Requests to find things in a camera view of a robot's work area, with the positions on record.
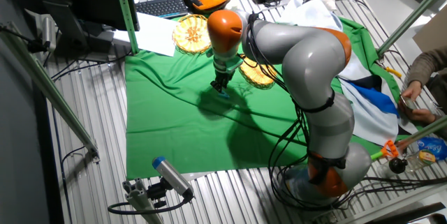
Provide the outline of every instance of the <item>green cloth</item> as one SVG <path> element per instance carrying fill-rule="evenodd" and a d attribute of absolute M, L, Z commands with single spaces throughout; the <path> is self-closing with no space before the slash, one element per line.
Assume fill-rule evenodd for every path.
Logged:
<path fill-rule="evenodd" d="M 393 83 L 393 77 L 373 64 L 377 55 L 367 30 L 342 22 L 362 64 Z M 157 156 L 165 156 L 181 173 L 267 166 L 278 137 L 296 119 L 290 96 L 277 85 L 256 89 L 236 71 L 228 85 L 230 98 L 225 99 L 211 88 L 214 78 L 212 59 L 205 55 L 141 52 L 126 58 L 128 179 L 158 176 L 152 168 Z M 342 92 L 338 79 L 332 88 Z M 299 139 L 304 141 L 302 133 Z M 356 136 L 352 141 L 371 154 L 380 150 Z M 279 165 L 305 152 L 304 146 L 290 144 Z"/>

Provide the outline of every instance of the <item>person's arm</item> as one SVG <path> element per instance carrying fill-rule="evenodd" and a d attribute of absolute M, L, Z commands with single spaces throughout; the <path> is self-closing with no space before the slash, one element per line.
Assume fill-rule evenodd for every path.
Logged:
<path fill-rule="evenodd" d="M 409 84 L 413 81 L 419 81 L 424 86 L 433 72 L 444 68 L 447 68 L 447 46 L 424 52 L 414 60 L 410 68 Z"/>
<path fill-rule="evenodd" d="M 410 68 L 408 87 L 402 95 L 415 101 L 432 73 L 445 67 L 447 67 L 447 46 L 420 54 Z"/>

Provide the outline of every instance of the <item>label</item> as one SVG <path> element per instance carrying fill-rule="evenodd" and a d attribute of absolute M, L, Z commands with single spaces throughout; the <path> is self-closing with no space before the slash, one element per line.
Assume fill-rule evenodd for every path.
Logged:
<path fill-rule="evenodd" d="M 432 154 L 431 151 L 428 150 L 420 150 L 419 151 L 419 159 L 425 164 L 431 165 L 436 162 L 436 158 Z"/>

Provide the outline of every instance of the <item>slatted metal surface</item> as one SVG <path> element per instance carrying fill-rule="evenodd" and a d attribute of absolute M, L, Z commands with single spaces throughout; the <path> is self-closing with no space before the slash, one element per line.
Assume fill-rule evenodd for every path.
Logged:
<path fill-rule="evenodd" d="M 265 10 L 251 0 L 232 0 L 230 6 L 238 6 L 246 11 L 263 11 L 266 20 L 274 22 L 281 16 L 283 6 Z M 337 15 L 363 24 L 371 33 L 375 46 L 387 38 L 374 15 L 359 3 L 338 1 Z M 123 56 L 128 47 L 115 45 L 115 55 Z M 70 61 L 55 59 L 47 67 L 50 75 L 62 70 Z M 69 70 L 88 66 L 91 63 L 77 61 Z M 386 53 L 384 65 L 405 74 L 408 63 L 398 54 Z M 404 80 L 397 81 L 402 88 Z M 107 206 L 124 202 L 121 182 L 126 174 L 126 85 L 124 63 L 114 62 L 77 70 L 56 81 L 58 89 L 78 115 L 89 134 L 96 140 L 101 157 L 100 163 L 92 163 L 85 150 L 68 157 L 61 167 L 57 164 L 59 188 L 66 223 L 145 223 L 140 216 L 119 216 L 109 214 Z M 432 97 L 424 89 L 418 99 L 421 107 L 436 108 Z M 66 123 L 49 104 L 52 140 L 56 160 L 61 160 L 68 152 L 82 144 Z M 376 168 L 384 163 L 375 162 L 368 175 L 376 177 Z M 67 194 L 61 178 L 62 169 L 66 175 Z M 447 164 L 441 161 L 416 173 L 418 179 L 445 177 Z M 159 178 L 144 180 L 147 185 L 157 183 Z M 309 223 L 309 214 L 299 213 L 275 201 L 270 188 L 268 171 L 265 168 L 211 172 L 192 179 L 196 198 L 191 204 L 180 209 L 161 214 L 165 223 Z M 366 186 L 364 181 L 356 186 Z M 445 186 L 418 189 L 411 192 L 391 192 L 364 195 L 350 205 L 346 211 L 336 210 L 325 213 L 315 221 L 318 223 L 364 223 L 377 216 L 394 211 L 399 206 L 427 197 Z M 171 191 L 166 199 L 168 206 L 181 200 Z"/>

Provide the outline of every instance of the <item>orange part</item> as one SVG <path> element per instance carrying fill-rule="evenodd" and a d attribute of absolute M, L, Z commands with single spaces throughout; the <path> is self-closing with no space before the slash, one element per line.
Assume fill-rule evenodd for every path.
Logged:
<path fill-rule="evenodd" d="M 384 155 L 384 156 L 390 156 L 390 157 L 397 157 L 399 156 L 399 151 L 397 150 L 396 146 L 394 145 L 392 140 L 388 140 L 385 145 L 383 146 L 383 148 L 380 150 L 380 152 Z"/>
<path fill-rule="evenodd" d="M 318 170 L 313 165 L 314 162 L 316 162 L 315 159 L 309 157 L 309 162 L 307 163 L 309 178 L 313 178 L 318 174 Z M 337 197 L 348 191 L 348 187 L 333 167 L 329 167 L 323 182 L 315 185 L 315 187 L 319 193 L 327 197 Z"/>
<path fill-rule="evenodd" d="M 199 0 L 199 2 L 202 3 L 202 5 L 197 6 L 196 4 L 193 3 L 193 6 L 194 6 L 194 8 L 197 8 L 198 10 L 207 10 L 207 9 L 211 9 L 211 8 L 220 6 L 221 4 L 223 4 L 226 1 L 227 0 Z"/>
<path fill-rule="evenodd" d="M 225 53 L 239 43 L 242 36 L 242 20 L 230 10 L 218 10 L 208 18 L 208 34 L 212 49 Z"/>
<path fill-rule="evenodd" d="M 346 59 L 344 65 L 345 66 L 348 65 L 349 59 L 351 59 L 351 50 L 352 50 L 352 45 L 351 45 L 351 41 L 349 40 L 349 37 L 345 33 L 336 31 L 334 29 L 326 29 L 326 28 L 318 28 L 318 27 L 317 27 L 317 29 L 322 29 L 324 31 L 331 33 L 338 39 L 338 41 L 340 41 L 342 43 L 343 50 L 344 50 L 344 57 Z"/>

